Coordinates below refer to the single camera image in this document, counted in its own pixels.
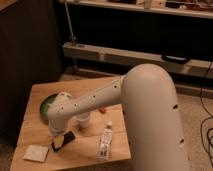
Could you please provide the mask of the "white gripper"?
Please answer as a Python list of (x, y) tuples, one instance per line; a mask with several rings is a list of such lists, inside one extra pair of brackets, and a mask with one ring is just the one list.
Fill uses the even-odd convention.
[(67, 131), (67, 127), (68, 127), (67, 124), (62, 124), (62, 125), (54, 125), (52, 123), (49, 124), (49, 129), (51, 134), (53, 136), (56, 136), (53, 139), (53, 144), (55, 148), (60, 148), (63, 145), (63, 142), (64, 142), (63, 134)]

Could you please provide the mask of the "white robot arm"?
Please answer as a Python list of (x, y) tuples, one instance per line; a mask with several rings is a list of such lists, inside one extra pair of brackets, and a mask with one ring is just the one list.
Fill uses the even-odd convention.
[(158, 65), (138, 65), (83, 96), (53, 102), (50, 130), (62, 134), (71, 117), (116, 104), (122, 106), (134, 171), (189, 171), (175, 85)]

